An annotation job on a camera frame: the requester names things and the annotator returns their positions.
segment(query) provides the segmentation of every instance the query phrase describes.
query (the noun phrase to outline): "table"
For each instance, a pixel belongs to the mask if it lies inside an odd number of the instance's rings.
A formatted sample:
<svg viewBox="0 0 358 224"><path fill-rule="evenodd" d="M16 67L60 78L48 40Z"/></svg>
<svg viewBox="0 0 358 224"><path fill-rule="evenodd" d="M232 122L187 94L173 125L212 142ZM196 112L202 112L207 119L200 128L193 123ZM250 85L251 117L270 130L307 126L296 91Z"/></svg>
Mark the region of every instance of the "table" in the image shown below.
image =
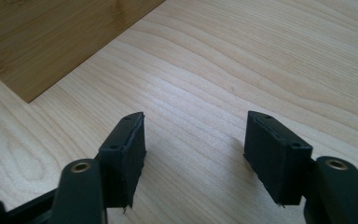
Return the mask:
<svg viewBox="0 0 358 224"><path fill-rule="evenodd" d="M0 200L12 209L145 112L134 206L115 223L305 223L242 156L270 114L358 168L358 1L168 0L30 104L0 83Z"/></svg>

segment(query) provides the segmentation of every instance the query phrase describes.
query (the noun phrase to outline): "wooden table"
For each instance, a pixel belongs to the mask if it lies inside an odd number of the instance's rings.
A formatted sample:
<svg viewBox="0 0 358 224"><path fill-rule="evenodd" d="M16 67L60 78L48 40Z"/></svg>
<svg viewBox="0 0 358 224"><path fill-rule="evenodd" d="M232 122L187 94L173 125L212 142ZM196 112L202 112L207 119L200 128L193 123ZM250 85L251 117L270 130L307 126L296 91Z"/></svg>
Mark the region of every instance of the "wooden table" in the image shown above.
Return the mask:
<svg viewBox="0 0 358 224"><path fill-rule="evenodd" d="M242 156L248 110L358 167L358 1L168 0L30 104L0 83L0 200L56 188L144 111L134 206L110 221L305 223Z"/></svg>

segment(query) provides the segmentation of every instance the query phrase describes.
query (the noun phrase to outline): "tabletop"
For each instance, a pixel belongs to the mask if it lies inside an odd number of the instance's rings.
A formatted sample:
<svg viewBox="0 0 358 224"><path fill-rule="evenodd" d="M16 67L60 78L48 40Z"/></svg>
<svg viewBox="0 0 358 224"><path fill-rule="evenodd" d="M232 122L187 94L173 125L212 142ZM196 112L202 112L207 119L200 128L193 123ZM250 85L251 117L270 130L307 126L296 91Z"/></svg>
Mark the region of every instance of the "tabletop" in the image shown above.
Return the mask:
<svg viewBox="0 0 358 224"><path fill-rule="evenodd" d="M0 200L56 188L144 111L134 205L110 222L305 223L242 155L249 110L358 168L358 1L167 0L30 104L0 83Z"/></svg>

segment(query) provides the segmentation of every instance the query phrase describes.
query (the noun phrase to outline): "light wood surface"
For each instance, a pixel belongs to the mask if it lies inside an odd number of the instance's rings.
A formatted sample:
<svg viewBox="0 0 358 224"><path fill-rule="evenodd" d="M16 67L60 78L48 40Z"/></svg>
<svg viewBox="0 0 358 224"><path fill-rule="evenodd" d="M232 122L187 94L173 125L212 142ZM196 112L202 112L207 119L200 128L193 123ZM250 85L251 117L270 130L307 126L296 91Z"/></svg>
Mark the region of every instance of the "light wood surface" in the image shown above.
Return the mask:
<svg viewBox="0 0 358 224"><path fill-rule="evenodd" d="M305 223L243 158L248 110L358 167L358 1L168 0L30 104L0 83L0 200L55 188L144 111L134 206L110 221Z"/></svg>
<svg viewBox="0 0 358 224"><path fill-rule="evenodd" d="M163 0L0 0L0 79L31 102Z"/></svg>

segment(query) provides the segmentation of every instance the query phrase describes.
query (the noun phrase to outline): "wooden block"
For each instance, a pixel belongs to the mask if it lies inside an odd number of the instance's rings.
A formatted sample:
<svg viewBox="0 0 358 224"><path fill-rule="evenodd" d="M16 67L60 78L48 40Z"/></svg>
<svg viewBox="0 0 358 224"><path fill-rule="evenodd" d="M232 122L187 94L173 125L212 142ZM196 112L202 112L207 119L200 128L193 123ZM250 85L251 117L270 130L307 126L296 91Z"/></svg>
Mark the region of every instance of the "wooden block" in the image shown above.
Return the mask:
<svg viewBox="0 0 358 224"><path fill-rule="evenodd" d="M0 0L0 80L26 102L163 0Z"/></svg>

